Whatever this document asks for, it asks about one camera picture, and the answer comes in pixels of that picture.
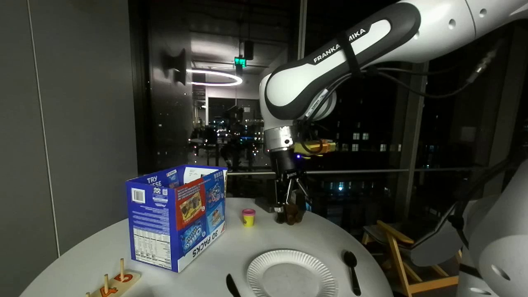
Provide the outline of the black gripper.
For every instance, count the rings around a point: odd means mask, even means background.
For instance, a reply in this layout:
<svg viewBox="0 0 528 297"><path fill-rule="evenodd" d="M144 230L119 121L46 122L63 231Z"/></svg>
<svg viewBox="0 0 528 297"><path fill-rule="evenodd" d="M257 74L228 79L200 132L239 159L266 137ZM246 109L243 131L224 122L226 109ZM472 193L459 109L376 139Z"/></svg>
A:
<svg viewBox="0 0 528 297"><path fill-rule="evenodd" d="M295 154L292 150L277 150L271 154L271 160L276 172L276 221L285 223L284 200L297 205L304 216L304 195L299 192L300 170L297 169Z"/></svg>

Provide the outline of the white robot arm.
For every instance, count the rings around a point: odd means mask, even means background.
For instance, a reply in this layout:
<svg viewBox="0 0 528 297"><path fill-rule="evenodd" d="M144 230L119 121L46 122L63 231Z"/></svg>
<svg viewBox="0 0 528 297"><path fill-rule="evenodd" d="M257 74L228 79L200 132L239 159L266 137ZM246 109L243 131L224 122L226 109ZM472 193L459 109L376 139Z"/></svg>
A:
<svg viewBox="0 0 528 297"><path fill-rule="evenodd" d="M310 197L294 144L299 121L320 121L337 106L335 89L368 68L424 63L528 15L528 0L398 0L358 22L312 55L276 68L259 84L266 150L276 172L271 211L295 225Z"/></svg>

